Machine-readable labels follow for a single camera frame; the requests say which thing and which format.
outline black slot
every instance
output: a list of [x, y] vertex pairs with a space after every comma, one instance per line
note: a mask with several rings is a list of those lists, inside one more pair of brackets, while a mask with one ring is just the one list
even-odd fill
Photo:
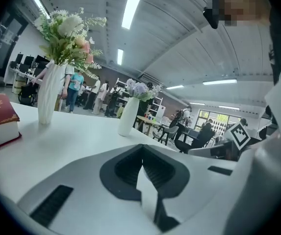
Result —
[[72, 193], [73, 188], [67, 186], [58, 186], [55, 190], [32, 212], [30, 217], [48, 227], [53, 221], [59, 210], [64, 205]]
[[217, 173], [220, 173], [220, 174], [224, 174], [224, 175], [227, 175], [227, 176], [230, 176], [232, 174], [232, 170], [229, 170], [229, 169], [224, 169], [224, 168], [221, 168], [221, 167], [217, 167], [217, 166], [210, 166], [208, 168], [208, 170], [212, 170], [214, 172], [217, 172]]

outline ceiling light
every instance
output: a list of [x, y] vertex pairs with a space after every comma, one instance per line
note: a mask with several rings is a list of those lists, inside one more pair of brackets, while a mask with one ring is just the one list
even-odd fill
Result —
[[230, 107], [230, 106], [221, 106], [221, 105], [219, 105], [219, 108], [225, 108], [225, 109], [231, 109], [231, 110], [237, 110], [237, 111], [239, 111], [239, 108]]
[[177, 85], [177, 86], [173, 86], [173, 87], [168, 87], [168, 90], [172, 90], [172, 89], [177, 89], [177, 88], [183, 88], [183, 85]]
[[34, 0], [34, 2], [36, 3], [36, 5], [38, 6], [39, 9], [42, 9], [41, 11], [43, 11], [46, 14], [47, 19], [49, 19], [49, 14], [47, 13], [47, 10], [45, 8], [45, 6], [43, 6], [43, 4], [41, 3], [40, 0]]
[[123, 60], [123, 50], [117, 49], [117, 64], [122, 65], [122, 60]]
[[130, 25], [140, 0], [127, 0], [122, 27], [130, 29]]
[[212, 85], [212, 84], [235, 84], [237, 83], [236, 79], [228, 79], [228, 80], [217, 80], [210, 82], [203, 82], [204, 85]]
[[205, 105], [205, 104], [202, 104], [202, 103], [191, 103], [191, 104]]

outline black office chair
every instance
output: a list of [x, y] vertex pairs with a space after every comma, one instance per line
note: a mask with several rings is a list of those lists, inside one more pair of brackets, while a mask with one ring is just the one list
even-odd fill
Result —
[[178, 131], [179, 127], [174, 126], [172, 128], [164, 128], [163, 133], [161, 136], [157, 135], [155, 132], [152, 132], [153, 139], [158, 139], [158, 142], [165, 142], [165, 145], [168, 144], [168, 140], [175, 136], [176, 132]]
[[203, 130], [199, 133], [197, 138], [193, 139], [191, 144], [187, 144], [180, 140], [175, 140], [175, 146], [179, 149], [179, 152], [188, 153], [190, 149], [202, 148], [204, 147], [210, 139], [214, 136], [215, 132], [212, 130]]

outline ceiling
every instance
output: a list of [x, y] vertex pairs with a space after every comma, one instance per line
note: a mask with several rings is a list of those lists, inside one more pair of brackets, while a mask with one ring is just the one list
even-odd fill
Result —
[[[17, 0], [30, 20], [37, 17], [31, 0]], [[84, 17], [107, 17], [105, 28], [90, 36], [102, 49], [98, 62], [138, 78], [146, 73], [184, 102], [238, 105], [254, 115], [265, 107], [264, 96], [273, 86], [268, 57], [271, 43], [268, 27], [243, 25], [214, 30], [202, 11], [206, 0], [141, 0], [130, 30], [121, 27], [127, 0], [42, 0], [49, 12], [85, 10]], [[117, 49], [124, 50], [123, 63], [116, 64]], [[237, 78], [237, 84], [203, 85], [204, 81]]]

